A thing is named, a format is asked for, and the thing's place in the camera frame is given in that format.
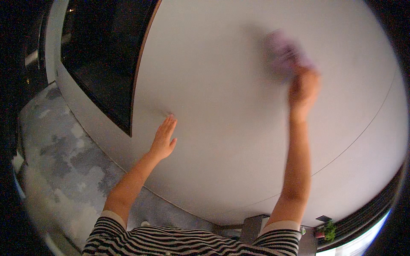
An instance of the striped shirt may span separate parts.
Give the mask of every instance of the striped shirt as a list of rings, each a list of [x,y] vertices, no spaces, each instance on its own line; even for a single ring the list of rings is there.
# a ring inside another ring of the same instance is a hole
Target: striped shirt
[[[275,255],[296,256],[301,233],[293,221],[265,227],[247,245],[204,230],[143,226],[126,231],[124,221],[112,211],[98,218],[83,255]]]

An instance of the finger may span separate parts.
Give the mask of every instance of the finger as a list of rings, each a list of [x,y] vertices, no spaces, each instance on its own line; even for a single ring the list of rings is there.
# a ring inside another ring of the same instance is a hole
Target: finger
[[[162,122],[162,124],[159,126],[159,128],[158,128],[158,131],[160,131],[160,130],[164,130],[164,128],[166,127],[166,124],[168,123],[168,121],[169,121],[169,117],[167,117],[163,122]]]
[[[171,150],[174,150],[176,145],[177,145],[177,138],[173,138],[171,143],[169,144],[169,147],[171,148]]]
[[[175,120],[173,120],[172,123],[169,125],[169,128],[168,128],[168,130],[166,131],[166,136],[167,136],[168,139],[170,139],[171,136],[172,136],[172,133],[174,133],[175,126],[177,125],[177,122],[178,122],[178,120],[175,119]]]
[[[166,122],[166,124],[165,124],[165,126],[164,126],[165,130],[168,130],[169,125],[172,123],[173,117],[174,117],[173,114],[170,114],[170,115],[167,117],[168,120],[167,120],[167,122]]]

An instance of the left hand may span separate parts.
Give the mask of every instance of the left hand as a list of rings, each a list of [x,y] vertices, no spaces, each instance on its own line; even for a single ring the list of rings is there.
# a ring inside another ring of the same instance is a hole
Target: left hand
[[[177,120],[174,119],[174,115],[169,115],[162,125],[159,126],[157,133],[155,134],[154,142],[151,146],[149,154],[157,158],[159,161],[169,156],[175,148],[177,138],[174,138],[171,142],[172,133],[174,132]]]

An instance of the floor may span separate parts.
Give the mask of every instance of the floor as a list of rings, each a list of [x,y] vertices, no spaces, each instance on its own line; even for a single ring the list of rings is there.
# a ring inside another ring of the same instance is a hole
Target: floor
[[[31,100],[19,119],[27,210],[40,232],[60,229],[82,249],[124,171],[80,126],[56,83]],[[143,187],[131,209],[128,230],[145,220],[184,229],[211,231],[215,226]]]

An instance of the person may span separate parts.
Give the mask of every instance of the person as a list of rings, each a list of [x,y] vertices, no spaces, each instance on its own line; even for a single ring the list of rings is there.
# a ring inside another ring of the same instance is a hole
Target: person
[[[143,226],[126,231],[128,213],[154,167],[174,150],[177,120],[160,125],[153,144],[109,193],[83,255],[281,255],[296,256],[303,213],[310,193],[311,167],[307,115],[316,100],[320,76],[295,67],[289,93],[289,151],[282,193],[258,238],[247,245],[204,230]]]

